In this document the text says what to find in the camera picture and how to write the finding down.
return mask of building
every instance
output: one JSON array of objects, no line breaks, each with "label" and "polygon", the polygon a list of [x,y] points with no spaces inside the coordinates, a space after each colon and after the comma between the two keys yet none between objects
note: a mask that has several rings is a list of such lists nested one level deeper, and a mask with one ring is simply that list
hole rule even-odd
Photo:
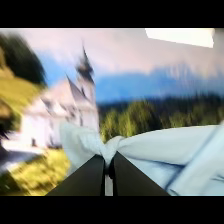
[{"label": "building", "polygon": [[21,126],[21,137],[25,144],[60,147],[59,124],[65,120],[99,130],[93,69],[84,48],[76,71],[76,84],[66,77],[44,91],[26,108]]}]

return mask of spire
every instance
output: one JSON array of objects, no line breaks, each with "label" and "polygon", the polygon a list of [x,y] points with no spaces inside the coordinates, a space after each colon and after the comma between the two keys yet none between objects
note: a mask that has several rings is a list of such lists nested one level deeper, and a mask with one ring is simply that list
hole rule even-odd
[{"label": "spire", "polygon": [[83,48],[83,57],[80,59],[79,64],[76,66],[76,70],[84,79],[93,82],[92,79],[93,68],[90,65],[89,59],[87,57],[83,41],[82,41],[82,48]]}]

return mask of fabric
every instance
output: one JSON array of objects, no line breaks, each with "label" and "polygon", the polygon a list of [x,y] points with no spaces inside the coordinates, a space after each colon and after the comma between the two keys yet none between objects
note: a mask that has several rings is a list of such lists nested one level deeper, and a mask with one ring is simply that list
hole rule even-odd
[{"label": "fabric", "polygon": [[72,164],[68,175],[95,154],[109,166],[119,151],[171,195],[215,195],[217,189],[224,194],[223,123],[117,136],[106,144],[97,132],[68,122],[61,124],[60,133]]}]

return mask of hill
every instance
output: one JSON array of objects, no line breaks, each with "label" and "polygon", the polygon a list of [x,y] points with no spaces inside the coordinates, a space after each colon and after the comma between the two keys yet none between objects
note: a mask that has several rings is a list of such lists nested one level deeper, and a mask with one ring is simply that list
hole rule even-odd
[{"label": "hill", "polygon": [[14,128],[19,128],[23,109],[40,93],[41,87],[21,78],[0,78],[0,99],[6,102],[16,116]]}]

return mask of white cloud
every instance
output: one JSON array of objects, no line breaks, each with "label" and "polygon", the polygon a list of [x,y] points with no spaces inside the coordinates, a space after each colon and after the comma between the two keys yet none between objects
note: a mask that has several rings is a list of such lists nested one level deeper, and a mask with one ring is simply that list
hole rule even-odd
[{"label": "white cloud", "polygon": [[224,54],[214,49],[148,39],[144,29],[73,29],[73,28],[0,28],[15,31],[26,38],[30,46],[48,53],[61,64],[74,64],[80,56],[81,40],[90,60],[107,73],[141,71],[149,73],[157,66],[184,62],[206,76],[224,71]]}]

